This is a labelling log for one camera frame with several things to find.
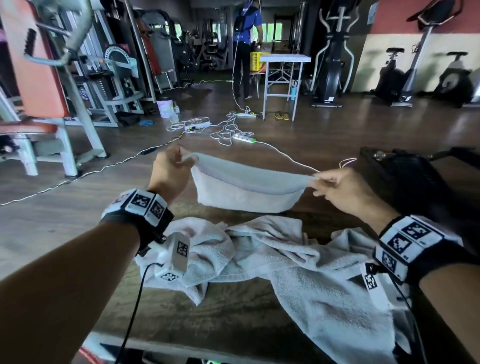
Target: wooden table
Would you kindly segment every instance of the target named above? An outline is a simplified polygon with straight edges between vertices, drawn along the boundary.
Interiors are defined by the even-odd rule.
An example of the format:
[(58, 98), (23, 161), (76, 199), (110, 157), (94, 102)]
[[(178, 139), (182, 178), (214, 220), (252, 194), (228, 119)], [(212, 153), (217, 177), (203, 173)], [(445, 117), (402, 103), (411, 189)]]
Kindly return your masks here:
[[(174, 204), (172, 212), (176, 218), (194, 216), (228, 225), (260, 216), (186, 203)], [(284, 215), (300, 218), (309, 237), (326, 243), (338, 229), (318, 221), (345, 220), (335, 219), (329, 210), (325, 214), (329, 217), (292, 211)], [(350, 223), (358, 226), (355, 218)], [(95, 326), (100, 342), (121, 345), (139, 287), (139, 268), (132, 263)], [(231, 364), (332, 362), (289, 318), (264, 279), (210, 283), (198, 307), (182, 292), (147, 288), (127, 347)]]

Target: person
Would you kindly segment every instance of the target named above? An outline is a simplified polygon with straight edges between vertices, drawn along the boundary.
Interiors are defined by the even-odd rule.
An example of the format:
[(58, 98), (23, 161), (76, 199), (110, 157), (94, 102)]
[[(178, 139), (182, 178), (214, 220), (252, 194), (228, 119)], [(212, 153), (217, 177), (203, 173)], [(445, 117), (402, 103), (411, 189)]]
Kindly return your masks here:
[(237, 19), (245, 17), (243, 30), (234, 34), (233, 37), (233, 55), (235, 57), (233, 68), (233, 88), (235, 97), (240, 97), (240, 80), (242, 79), (241, 70), (243, 65), (243, 97), (247, 100), (250, 95), (250, 52), (251, 40), (250, 32), (255, 26), (258, 31), (258, 44), (263, 44), (264, 29), (262, 27), (262, 15), (260, 14), (260, 2), (249, 1), (239, 10)]
[[(193, 158), (171, 146), (153, 165), (148, 190), (171, 204), (185, 189)], [(399, 214), (354, 170), (315, 175), (310, 187), (338, 209), (380, 234)], [(140, 246), (137, 228), (104, 222), (0, 281), (0, 351), (5, 363), (64, 364), (100, 318)], [(420, 289), (480, 363), (480, 266), (451, 264), (433, 270)]]

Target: elliptical machine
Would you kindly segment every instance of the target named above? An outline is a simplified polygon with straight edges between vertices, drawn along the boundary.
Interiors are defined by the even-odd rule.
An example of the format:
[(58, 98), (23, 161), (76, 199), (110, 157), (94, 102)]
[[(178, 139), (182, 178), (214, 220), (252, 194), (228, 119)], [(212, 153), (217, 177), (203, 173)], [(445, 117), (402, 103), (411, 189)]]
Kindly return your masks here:
[[(334, 103), (334, 100), (339, 88), (342, 89), (342, 94), (346, 92), (352, 77), (355, 56), (348, 49), (347, 41), (350, 38), (350, 29), (360, 18), (359, 4), (360, 0), (335, 0), (325, 19), (322, 9), (320, 9), (320, 22), (327, 29), (327, 43), (315, 57), (315, 69), (310, 86), (310, 91), (313, 94), (312, 107), (314, 108), (341, 108), (343, 106)], [(352, 19), (349, 14), (354, 9), (356, 18), (344, 30), (345, 20)], [(351, 62), (347, 80), (342, 86), (340, 76), (344, 65), (344, 62), (342, 62), (343, 49), (349, 54)], [(323, 59), (319, 62), (321, 54), (323, 54)]]
[(480, 68), (467, 70), (460, 59), (467, 55), (468, 52), (447, 53), (447, 56), (455, 56), (455, 60), (440, 76), (434, 98), (449, 101), (458, 108), (480, 107)]
[(425, 46), (432, 34), (432, 30), (443, 25), (458, 16), (463, 10), (463, 0), (460, 1), (460, 9), (452, 13), (455, 0), (433, 0), (425, 9), (409, 17), (407, 22), (418, 21), (419, 30), (423, 31), (420, 43), (415, 49), (415, 57), (407, 72), (396, 67), (398, 53), (403, 53), (403, 48), (389, 48), (390, 59), (387, 65), (380, 70), (380, 80), (377, 88), (373, 91), (375, 96), (385, 101), (389, 106), (403, 106), (411, 108), (410, 99), (413, 96), (413, 83), (417, 75), (417, 67), (423, 56)]

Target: backpack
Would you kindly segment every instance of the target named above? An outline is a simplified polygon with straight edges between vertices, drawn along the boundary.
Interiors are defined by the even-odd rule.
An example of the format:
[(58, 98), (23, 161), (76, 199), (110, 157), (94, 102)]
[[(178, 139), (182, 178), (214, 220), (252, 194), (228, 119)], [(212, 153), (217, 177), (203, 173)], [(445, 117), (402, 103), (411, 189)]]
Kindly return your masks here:
[(253, 28), (253, 24), (245, 28), (245, 21), (247, 20), (247, 15), (254, 14), (258, 9), (254, 6), (249, 6), (248, 10), (245, 11), (245, 7), (240, 8), (237, 18), (235, 19), (235, 23), (233, 24), (233, 32), (234, 33), (241, 33), (245, 30), (250, 30)]

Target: black cable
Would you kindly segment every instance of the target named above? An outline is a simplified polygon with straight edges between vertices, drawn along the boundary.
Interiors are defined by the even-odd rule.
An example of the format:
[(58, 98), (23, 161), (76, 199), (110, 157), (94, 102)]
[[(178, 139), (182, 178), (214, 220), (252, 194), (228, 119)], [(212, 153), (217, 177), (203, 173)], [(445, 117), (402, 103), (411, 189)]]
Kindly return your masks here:
[(120, 363), (120, 359), (121, 359), (121, 357), (123, 356), (123, 352), (124, 352), (124, 350), (125, 350), (125, 345), (127, 344), (128, 337), (130, 336), (130, 331), (132, 330), (133, 321), (135, 320), (135, 315), (137, 314), (138, 304), (140, 303), (140, 297), (142, 296), (142, 291), (143, 291), (143, 289), (144, 289), (145, 277), (146, 277), (146, 275), (147, 275), (148, 269), (149, 269), (151, 266), (163, 267), (163, 264), (160, 264), (160, 263), (152, 263), (152, 264), (147, 265), (147, 268), (145, 269), (144, 276), (142, 277), (142, 282), (140, 283), (140, 289), (138, 290), (137, 302), (135, 303), (135, 307), (134, 307), (134, 309), (133, 309), (132, 318), (130, 319), (130, 323), (128, 324), (127, 333), (125, 334), (125, 339), (123, 339), (123, 343), (122, 343), (122, 345), (120, 346), (119, 355), (117, 356), (117, 359), (116, 359), (116, 361), (115, 361), (115, 364), (119, 364), (119, 363)]
[(400, 288), (397, 286), (397, 284), (395, 283), (395, 281), (392, 280), (392, 282), (393, 282), (393, 285), (395, 286), (396, 290), (398, 291), (398, 293), (402, 296), (403, 301), (405, 302), (405, 304), (406, 304), (407, 307), (408, 307), (408, 310), (409, 310), (410, 313), (412, 314), (412, 317), (413, 317), (413, 325), (415, 326), (415, 330), (417, 331), (417, 336), (418, 336), (419, 344), (420, 344), (420, 350), (421, 350), (421, 354), (422, 354), (422, 356), (423, 356), (423, 362), (424, 362), (425, 364), (428, 364), (427, 354), (426, 354), (426, 352), (425, 352), (425, 347), (423, 346), (423, 340), (421, 339), (419, 325), (417, 324), (417, 320), (415, 319), (415, 315), (413, 314), (412, 307), (411, 307), (410, 304), (408, 303), (407, 298), (405, 297), (405, 295), (403, 294), (403, 292), (400, 290)]

